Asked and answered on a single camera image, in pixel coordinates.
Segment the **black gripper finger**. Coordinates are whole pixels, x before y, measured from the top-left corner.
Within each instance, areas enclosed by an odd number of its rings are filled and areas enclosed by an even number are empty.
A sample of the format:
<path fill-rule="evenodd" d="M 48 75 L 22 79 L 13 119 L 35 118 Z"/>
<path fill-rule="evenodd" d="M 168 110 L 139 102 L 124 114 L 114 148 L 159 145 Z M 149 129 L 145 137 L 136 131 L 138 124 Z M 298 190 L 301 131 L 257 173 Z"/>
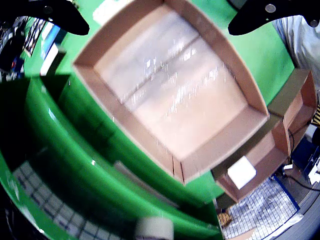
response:
<path fill-rule="evenodd" d="M 90 26 L 69 0 L 2 0 L 0 24 L 10 27 L 18 17 L 32 17 L 51 22 L 79 36 L 89 33 Z"/>
<path fill-rule="evenodd" d="M 320 23 L 318 0 L 247 0 L 228 24 L 232 36 L 248 34 L 274 20 L 302 16 L 315 28 Z"/>

